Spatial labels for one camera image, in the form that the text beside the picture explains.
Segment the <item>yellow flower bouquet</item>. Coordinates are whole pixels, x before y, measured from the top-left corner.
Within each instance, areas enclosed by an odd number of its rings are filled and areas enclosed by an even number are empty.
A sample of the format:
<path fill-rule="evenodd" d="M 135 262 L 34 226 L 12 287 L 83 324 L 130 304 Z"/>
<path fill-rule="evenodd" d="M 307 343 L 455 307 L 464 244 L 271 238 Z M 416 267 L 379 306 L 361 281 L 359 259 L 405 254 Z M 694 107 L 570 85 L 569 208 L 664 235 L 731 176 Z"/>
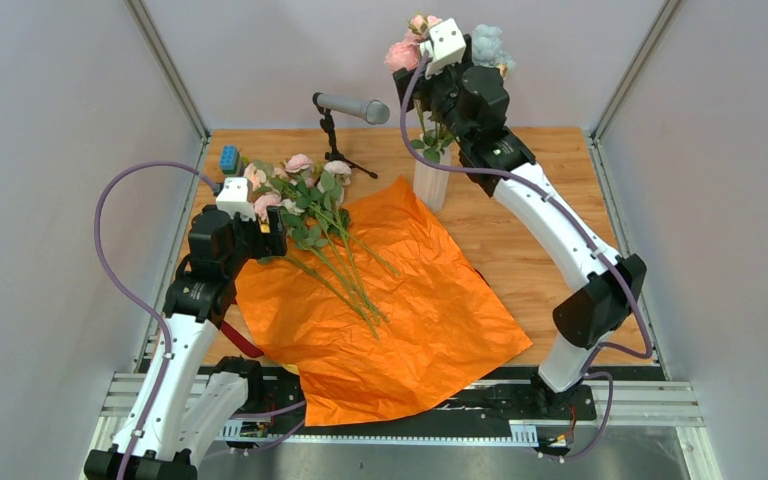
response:
<path fill-rule="evenodd" d="M 351 166 L 342 160 L 315 161 L 296 154 L 280 164 L 249 160 L 243 176 L 252 185 L 257 218 L 265 221 L 267 211 L 279 211 L 292 247 L 317 259 L 338 284 L 291 254 L 285 259 L 331 291 L 377 339 L 377 328 L 390 319 L 367 292 L 353 249 L 361 248 L 391 274 L 399 271 L 350 231 L 352 219 L 344 201 Z"/>

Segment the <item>light blue flower stem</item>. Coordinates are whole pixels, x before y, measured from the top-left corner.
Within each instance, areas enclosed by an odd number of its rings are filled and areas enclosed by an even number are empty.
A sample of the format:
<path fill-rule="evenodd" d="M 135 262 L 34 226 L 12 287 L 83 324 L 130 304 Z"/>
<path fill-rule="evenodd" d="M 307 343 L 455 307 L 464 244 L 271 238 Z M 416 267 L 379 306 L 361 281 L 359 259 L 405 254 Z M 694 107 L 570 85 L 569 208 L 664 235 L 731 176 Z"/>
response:
<path fill-rule="evenodd" d="M 502 34 L 500 27 L 477 25 L 471 32 L 471 59 L 477 66 L 496 68 L 506 79 L 516 63 L 503 48 Z"/>

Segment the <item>orange yellow wrapping paper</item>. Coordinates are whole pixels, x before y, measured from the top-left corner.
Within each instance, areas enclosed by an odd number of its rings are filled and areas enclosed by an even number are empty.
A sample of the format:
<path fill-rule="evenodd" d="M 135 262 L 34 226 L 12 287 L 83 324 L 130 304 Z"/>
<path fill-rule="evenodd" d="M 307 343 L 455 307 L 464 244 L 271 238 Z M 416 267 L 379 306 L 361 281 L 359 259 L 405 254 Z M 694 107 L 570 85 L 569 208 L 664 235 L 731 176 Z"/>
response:
<path fill-rule="evenodd" d="M 348 210 L 350 249 L 249 262 L 236 281 L 255 345 L 298 371 L 308 426 L 422 413 L 531 346 L 406 179 Z"/>

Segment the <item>pink rose flower stem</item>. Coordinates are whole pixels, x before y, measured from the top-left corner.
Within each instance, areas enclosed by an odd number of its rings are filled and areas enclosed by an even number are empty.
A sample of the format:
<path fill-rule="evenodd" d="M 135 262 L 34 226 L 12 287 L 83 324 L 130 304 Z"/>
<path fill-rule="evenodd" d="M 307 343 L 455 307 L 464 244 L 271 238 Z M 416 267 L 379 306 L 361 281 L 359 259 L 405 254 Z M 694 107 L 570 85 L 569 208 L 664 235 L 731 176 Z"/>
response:
<path fill-rule="evenodd" d="M 429 30 L 442 21 L 434 15 L 417 14 L 408 21 L 404 38 L 387 51 L 384 63 L 392 73 L 417 67 L 420 60 L 420 44 L 427 39 Z"/>

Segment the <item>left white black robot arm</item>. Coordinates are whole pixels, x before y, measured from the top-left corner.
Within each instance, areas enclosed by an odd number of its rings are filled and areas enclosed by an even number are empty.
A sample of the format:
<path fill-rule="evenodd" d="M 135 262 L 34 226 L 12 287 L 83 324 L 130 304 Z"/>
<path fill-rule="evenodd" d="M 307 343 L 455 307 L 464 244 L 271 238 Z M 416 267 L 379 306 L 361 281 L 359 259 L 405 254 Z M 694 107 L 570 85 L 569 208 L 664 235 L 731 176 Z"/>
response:
<path fill-rule="evenodd" d="M 166 292 L 162 337 L 146 378 L 111 446 L 89 452 L 83 468 L 89 479 L 194 479 L 232 414 L 265 403 L 266 386 L 253 377 L 257 366 L 243 358 L 221 361 L 199 398 L 188 397 L 236 297 L 242 267 L 287 252 L 280 210 L 268 207 L 261 222 L 208 205 L 193 218 L 188 245 Z"/>

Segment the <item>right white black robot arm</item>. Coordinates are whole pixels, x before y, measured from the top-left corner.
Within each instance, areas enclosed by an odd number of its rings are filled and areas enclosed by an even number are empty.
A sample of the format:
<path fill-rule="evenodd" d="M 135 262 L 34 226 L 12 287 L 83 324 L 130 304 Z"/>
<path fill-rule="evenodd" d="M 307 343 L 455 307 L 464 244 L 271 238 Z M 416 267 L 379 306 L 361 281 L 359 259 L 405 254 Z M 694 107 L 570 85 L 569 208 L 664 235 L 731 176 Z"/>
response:
<path fill-rule="evenodd" d="M 453 135 L 459 148 L 454 171 L 524 224 L 571 289 L 553 311 L 557 336 L 530 392 L 535 411 L 552 418 L 569 407 L 570 389 L 598 353 L 622 348 L 610 338 L 625 319 L 642 317 L 647 267 L 639 255 L 623 256 L 603 241 L 562 198 L 506 125 L 510 97 L 500 71 L 474 64 L 470 47 L 470 37 L 461 33 L 420 43 L 417 66 L 393 74 L 400 114 L 420 106 Z"/>

